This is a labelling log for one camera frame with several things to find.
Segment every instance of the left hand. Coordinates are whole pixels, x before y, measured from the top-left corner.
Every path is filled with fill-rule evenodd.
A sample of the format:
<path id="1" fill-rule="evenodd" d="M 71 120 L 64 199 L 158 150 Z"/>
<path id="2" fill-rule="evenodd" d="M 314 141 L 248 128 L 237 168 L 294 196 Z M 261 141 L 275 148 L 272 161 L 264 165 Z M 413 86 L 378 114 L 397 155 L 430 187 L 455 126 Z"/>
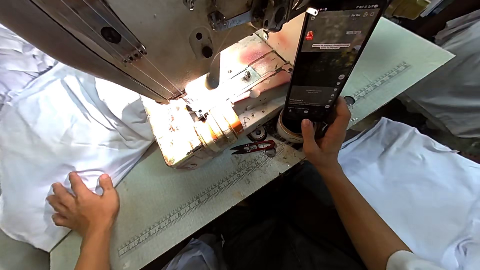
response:
<path id="1" fill-rule="evenodd" d="M 103 195 L 90 191 L 76 172 L 69 173 L 73 195 L 60 183 L 54 183 L 48 203 L 57 212 L 55 225 L 77 231 L 82 237 L 95 230 L 110 230 L 119 210 L 119 197 L 107 174 L 100 176 Z"/>

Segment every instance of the table ruler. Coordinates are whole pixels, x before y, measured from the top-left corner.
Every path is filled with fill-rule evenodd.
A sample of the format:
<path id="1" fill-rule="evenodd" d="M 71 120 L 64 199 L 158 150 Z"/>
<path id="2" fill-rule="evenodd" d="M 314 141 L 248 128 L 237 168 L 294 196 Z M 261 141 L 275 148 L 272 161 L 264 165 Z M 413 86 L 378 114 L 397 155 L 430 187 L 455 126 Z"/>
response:
<path id="1" fill-rule="evenodd" d="M 280 144 L 279 146 L 277 146 L 276 156 L 281 156 L 284 153 L 285 147 L 288 146 L 286 146 L 285 144 Z M 201 206 L 203 206 L 205 203 L 207 203 L 214 197 L 223 193 L 230 187 L 238 184 L 241 180 L 248 177 L 254 171 L 265 167 L 273 160 L 275 160 L 275 158 L 269 158 L 263 152 L 260 152 L 260 154 L 258 154 L 252 160 L 241 163 L 236 170 L 230 172 L 213 185 L 202 190 L 199 194 L 190 198 L 188 201 L 180 204 L 172 212 L 161 217 L 155 223 L 145 227 L 141 233 L 135 235 L 128 242 L 122 244 L 117 250 L 118 256 L 122 258 L 123 256 L 139 248 L 141 245 L 145 244 L 153 237 L 161 234 L 184 217 L 198 210 Z"/>
<path id="2" fill-rule="evenodd" d="M 391 79 L 395 78 L 397 75 L 400 75 L 401 73 L 405 72 L 408 68 L 410 68 L 411 65 L 408 64 L 407 62 L 401 62 L 398 64 L 395 68 L 389 70 L 382 76 L 378 77 L 375 81 L 371 82 L 367 86 L 357 90 L 356 92 L 351 95 L 355 100 L 358 100 L 360 98 L 364 98 L 367 94 L 370 92 L 378 89 L 382 85 L 388 83 Z"/>

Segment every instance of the white cloth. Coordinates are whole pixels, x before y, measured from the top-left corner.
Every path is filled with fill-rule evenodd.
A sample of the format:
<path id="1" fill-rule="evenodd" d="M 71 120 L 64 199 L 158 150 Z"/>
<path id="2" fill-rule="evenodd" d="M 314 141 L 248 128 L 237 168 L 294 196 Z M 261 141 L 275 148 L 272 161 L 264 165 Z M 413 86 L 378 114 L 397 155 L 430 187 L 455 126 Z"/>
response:
<path id="1" fill-rule="evenodd" d="M 51 185 L 69 189 L 77 171 L 100 194 L 98 177 L 117 184 L 153 134 L 137 93 L 61 63 L 12 96 L 0 110 L 0 228 L 50 251 L 68 232 L 51 220 Z"/>
<path id="2" fill-rule="evenodd" d="M 480 269 L 480 165 L 382 118 L 344 143 L 338 161 L 416 255 L 448 270 Z"/>
<path id="3" fill-rule="evenodd" d="M 434 263 L 423 260 L 415 254 L 400 250 L 388 258 L 386 270 L 444 270 Z"/>
<path id="4" fill-rule="evenodd" d="M 442 48 L 456 56 L 405 91 L 434 123 L 440 122 L 454 135 L 465 138 L 480 137 L 480 22 L 475 20 L 478 15 L 470 14 L 473 21 L 466 25 L 473 25 L 468 28 L 454 21 L 450 25 L 458 27 L 451 29 L 452 33 L 439 33 L 440 37 L 448 36 L 443 37 Z"/>
<path id="5" fill-rule="evenodd" d="M 5 102 L 56 62 L 0 25 L 0 110 Z"/>

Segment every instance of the industrial sewing machine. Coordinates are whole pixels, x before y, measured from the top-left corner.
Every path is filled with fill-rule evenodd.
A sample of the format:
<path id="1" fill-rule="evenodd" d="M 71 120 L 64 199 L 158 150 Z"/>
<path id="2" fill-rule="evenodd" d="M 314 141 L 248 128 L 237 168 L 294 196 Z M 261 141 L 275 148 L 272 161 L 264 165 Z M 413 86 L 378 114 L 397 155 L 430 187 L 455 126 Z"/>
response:
<path id="1" fill-rule="evenodd" d="M 299 33 L 269 35 L 308 2 L 11 0 L 2 23 L 57 60 L 143 95 L 167 165 L 195 169 L 279 113 Z"/>

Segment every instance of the hand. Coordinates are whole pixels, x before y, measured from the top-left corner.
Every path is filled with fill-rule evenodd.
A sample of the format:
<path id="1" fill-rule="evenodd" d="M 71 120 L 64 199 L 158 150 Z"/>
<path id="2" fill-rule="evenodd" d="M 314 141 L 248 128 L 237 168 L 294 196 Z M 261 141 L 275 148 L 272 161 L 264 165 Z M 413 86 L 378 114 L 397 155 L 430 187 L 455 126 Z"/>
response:
<path id="1" fill-rule="evenodd" d="M 338 152 L 342 147 L 347 132 L 351 113 L 343 97 L 336 102 L 336 118 L 328 127 L 325 136 L 315 140 L 313 124 L 308 119 L 303 119 L 301 125 L 303 135 L 303 152 L 320 173 L 329 170 L 341 169 L 338 164 Z"/>
<path id="2" fill-rule="evenodd" d="M 76 172 L 69 173 L 74 195 L 60 183 L 54 183 L 48 203 L 57 212 L 55 225 L 77 231 L 82 237 L 95 230 L 110 230 L 119 210 L 119 197 L 108 174 L 100 176 L 103 195 L 91 192 Z"/>

